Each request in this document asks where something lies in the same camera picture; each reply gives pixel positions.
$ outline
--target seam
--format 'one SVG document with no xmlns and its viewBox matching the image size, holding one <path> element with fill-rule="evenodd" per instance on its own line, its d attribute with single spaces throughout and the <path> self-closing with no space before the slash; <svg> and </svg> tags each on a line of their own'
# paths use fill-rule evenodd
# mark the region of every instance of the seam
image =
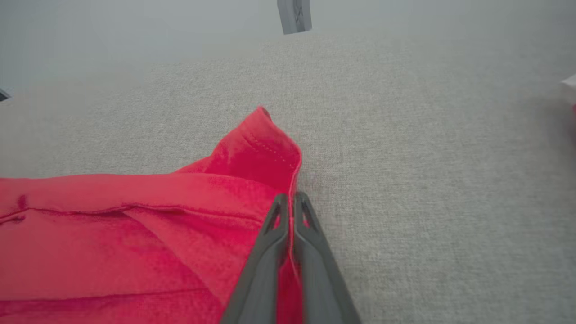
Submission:
<svg viewBox="0 0 576 324">
<path fill-rule="evenodd" d="M 172 295 L 175 293 L 183 293 L 183 292 L 192 292 L 192 291 L 201 291 L 206 290 L 206 287 L 199 287 L 199 288 L 190 288 L 190 289 L 175 289 L 169 291 L 155 291 L 155 292 L 142 292 L 142 293 L 118 293 L 118 294 L 110 294 L 110 295 L 102 295 L 102 296 L 90 296 L 90 297 L 71 297 L 71 298 L 62 298 L 62 299 L 19 299 L 19 300 L 0 300 L 0 304 L 4 302 L 10 303 L 18 303 L 18 302 L 62 302 L 65 300 L 90 300 L 90 299 L 105 299 L 105 298 L 126 298 L 126 297 L 141 297 L 141 296 L 161 296 L 161 295 Z"/>
<path fill-rule="evenodd" d="M 256 153 L 261 153 L 261 152 L 262 152 L 262 150 L 261 150 L 258 146 L 254 145 L 254 143 L 252 143 L 252 141 L 251 141 L 249 138 L 247 138 L 245 135 L 242 135 L 242 139 L 246 142 L 246 144 L 248 144 L 251 148 L 253 148 L 253 149 L 256 151 Z M 275 162 L 279 162 L 279 161 L 278 161 L 277 159 L 275 159 L 274 157 L 272 157 L 272 159 L 273 159 Z"/>
<path fill-rule="evenodd" d="M 15 212 L 15 213 L 12 213 L 6 217 L 4 217 L 4 216 L 0 217 L 0 226 L 2 226 L 3 224 L 9 223 L 9 222 L 20 223 L 21 221 L 26 219 L 26 216 L 18 215 L 20 213 L 21 212 Z"/>
<path fill-rule="evenodd" d="M 254 134 L 252 134 L 252 132 L 250 131 L 250 129 L 248 129 L 246 127 L 246 131 L 248 132 L 248 134 L 250 134 L 250 136 L 252 137 L 252 139 L 256 142 L 256 144 L 258 144 L 260 147 L 264 148 L 265 150 L 269 151 L 270 153 L 274 154 L 276 157 L 280 158 L 282 161 L 284 161 L 284 163 L 286 163 L 290 168 L 293 168 L 294 166 L 286 161 L 286 159 L 284 159 L 284 157 L 282 155 L 280 155 L 278 152 L 276 152 L 275 150 L 269 148 L 266 144 L 261 143 L 260 141 L 258 141 L 256 139 L 256 136 L 254 136 Z"/>
<path fill-rule="evenodd" d="M 75 210 L 62 211 L 62 210 L 54 210 L 54 209 L 47 209 L 47 208 L 26 208 L 23 210 L 19 210 L 17 212 L 13 212 L 13 213 L 4 215 L 4 216 L 2 216 L 2 218 L 9 218 L 10 216 L 26 212 L 27 210 L 40 210 L 40 211 L 45 211 L 45 212 L 54 212 L 54 213 L 61 213 L 61 214 L 66 214 L 66 215 L 74 215 L 74 214 L 97 215 L 97 214 L 110 213 L 110 212 L 125 212 L 125 211 L 133 209 L 133 208 L 145 208 L 145 209 L 162 210 L 162 211 L 182 210 L 185 212 L 199 213 L 199 214 L 204 214 L 204 215 L 223 216 L 223 217 L 229 217 L 229 218 L 248 220 L 248 221 L 253 221 L 256 224 L 262 223 L 262 221 L 251 218 L 251 217 L 240 217 L 240 216 L 236 216 L 233 214 L 224 214 L 224 213 L 207 213 L 207 212 L 202 212 L 202 211 L 199 211 L 196 209 L 184 208 L 184 207 L 179 206 L 179 205 L 169 205 L 169 206 L 120 205 L 117 207 L 112 207 L 112 208 L 103 209 L 103 210 L 94 210 L 94 211 L 90 211 L 90 212 L 75 211 Z"/>
<path fill-rule="evenodd" d="M 296 279 L 296 284 L 297 286 L 300 288 L 300 291 L 302 292 L 302 283 L 300 282 L 300 277 L 298 275 L 298 271 L 296 269 L 296 260 L 294 257 L 294 196 L 295 196 L 295 192 L 294 190 L 296 188 L 296 181 L 297 181 L 297 177 L 298 177 L 298 172 L 300 171 L 300 166 L 302 165 L 302 159 L 300 158 L 300 160 L 298 161 L 298 164 L 296 166 L 296 168 L 294 169 L 293 173 L 292 173 L 292 180 L 290 181 L 290 188 L 288 189 L 288 197 L 289 197 L 289 204 L 288 204 L 288 208 L 289 208 L 289 225 L 290 225 L 290 232 L 289 232 L 289 246 L 288 248 L 290 249 L 288 252 L 288 259 L 292 265 L 292 271 L 294 273 L 294 278 Z"/>
</svg>

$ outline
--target fabric fold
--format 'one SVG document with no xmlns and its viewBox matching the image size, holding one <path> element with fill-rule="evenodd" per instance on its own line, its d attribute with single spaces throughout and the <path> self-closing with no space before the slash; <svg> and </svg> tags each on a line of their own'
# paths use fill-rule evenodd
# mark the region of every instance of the fabric fold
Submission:
<svg viewBox="0 0 576 324">
<path fill-rule="evenodd" d="M 0 179 L 0 323 L 217 323 L 300 164 L 259 107 L 172 174 Z M 286 291 L 281 321 L 301 320 Z"/>
</svg>

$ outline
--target white object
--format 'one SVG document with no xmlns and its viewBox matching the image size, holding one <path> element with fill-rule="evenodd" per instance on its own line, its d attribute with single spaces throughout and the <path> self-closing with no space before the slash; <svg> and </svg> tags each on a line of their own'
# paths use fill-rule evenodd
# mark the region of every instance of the white object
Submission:
<svg viewBox="0 0 576 324">
<path fill-rule="evenodd" d="M 571 106 L 576 105 L 576 74 L 562 81 L 562 92 Z"/>
</svg>

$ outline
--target gray tablecloth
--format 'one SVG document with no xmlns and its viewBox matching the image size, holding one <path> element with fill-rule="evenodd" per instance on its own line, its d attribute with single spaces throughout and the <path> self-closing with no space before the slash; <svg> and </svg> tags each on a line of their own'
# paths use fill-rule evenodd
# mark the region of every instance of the gray tablecloth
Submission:
<svg viewBox="0 0 576 324">
<path fill-rule="evenodd" d="M 490 37 L 304 33 L 48 85 L 0 104 L 0 176 L 170 172 L 261 104 L 302 148 L 299 188 L 365 323 L 574 323 L 576 124 L 558 89 L 576 25 L 545 18 Z"/>
</svg>

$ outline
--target red cloth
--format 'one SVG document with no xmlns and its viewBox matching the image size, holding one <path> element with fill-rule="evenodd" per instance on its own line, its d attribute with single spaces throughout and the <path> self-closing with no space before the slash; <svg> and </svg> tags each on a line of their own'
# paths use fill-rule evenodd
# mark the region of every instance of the red cloth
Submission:
<svg viewBox="0 0 576 324">
<path fill-rule="evenodd" d="M 259 107 L 172 174 L 0 179 L 0 323 L 217 323 L 300 164 Z M 283 323 L 302 321 L 297 281 L 287 262 Z"/>
</svg>

